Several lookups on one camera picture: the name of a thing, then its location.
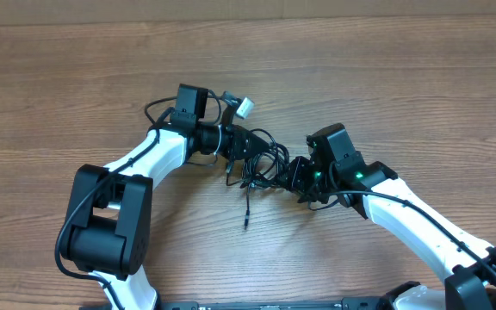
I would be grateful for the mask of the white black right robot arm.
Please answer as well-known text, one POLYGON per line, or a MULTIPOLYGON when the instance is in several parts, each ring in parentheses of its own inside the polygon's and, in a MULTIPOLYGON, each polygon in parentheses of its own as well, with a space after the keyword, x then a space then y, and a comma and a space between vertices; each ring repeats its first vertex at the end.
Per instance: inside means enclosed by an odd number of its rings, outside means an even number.
POLYGON ((406 282, 380 297, 345 298, 343 309, 496 309, 496 246, 475 237, 421 200, 397 173, 366 164, 342 124, 307 136, 309 156, 288 166, 288 190, 312 211, 355 209, 391 232, 442 282, 406 282))

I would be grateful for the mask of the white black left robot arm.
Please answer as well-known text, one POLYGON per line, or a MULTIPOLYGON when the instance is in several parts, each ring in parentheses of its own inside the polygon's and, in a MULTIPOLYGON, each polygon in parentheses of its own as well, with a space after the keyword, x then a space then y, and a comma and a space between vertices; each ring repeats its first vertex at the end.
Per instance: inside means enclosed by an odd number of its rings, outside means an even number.
POLYGON ((173 103, 151 118, 146 138, 123 158, 85 164, 74 177, 54 259, 69 277, 98 282, 107 309, 157 309, 159 296, 143 262, 148 252, 152 193, 190 157, 212 154, 231 162, 269 150, 253 132, 234 124, 255 104, 224 92, 182 84, 173 103))

